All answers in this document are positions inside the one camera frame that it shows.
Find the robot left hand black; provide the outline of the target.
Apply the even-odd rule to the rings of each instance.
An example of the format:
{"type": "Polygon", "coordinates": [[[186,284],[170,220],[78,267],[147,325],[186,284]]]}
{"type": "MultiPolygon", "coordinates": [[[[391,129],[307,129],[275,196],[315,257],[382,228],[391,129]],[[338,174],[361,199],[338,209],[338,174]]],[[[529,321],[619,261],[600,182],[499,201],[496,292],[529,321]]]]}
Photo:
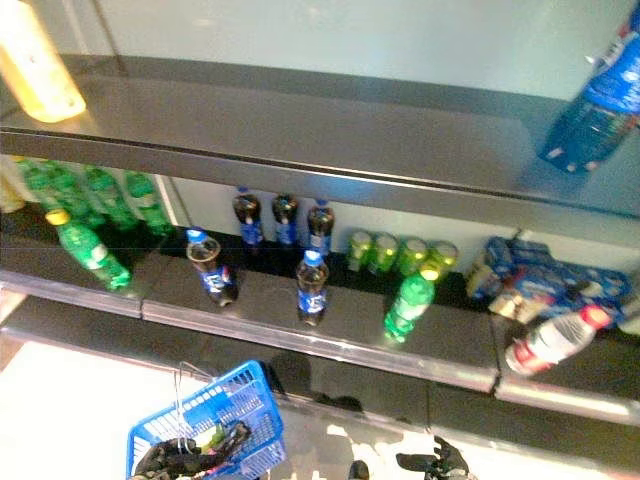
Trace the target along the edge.
{"type": "Polygon", "coordinates": [[[194,439],[175,438],[152,446],[131,479],[177,479],[215,467],[216,457],[201,453],[194,439]]]}

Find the robot right hand black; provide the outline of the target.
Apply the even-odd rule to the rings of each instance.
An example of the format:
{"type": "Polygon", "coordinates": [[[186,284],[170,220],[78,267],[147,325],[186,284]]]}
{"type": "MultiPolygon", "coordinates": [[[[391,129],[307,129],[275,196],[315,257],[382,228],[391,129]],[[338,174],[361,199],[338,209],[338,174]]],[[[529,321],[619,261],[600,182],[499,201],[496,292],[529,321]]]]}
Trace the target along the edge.
{"type": "Polygon", "coordinates": [[[461,452],[444,438],[435,435],[432,454],[396,455],[404,470],[424,474],[425,479],[470,479],[471,472],[461,452]]]}

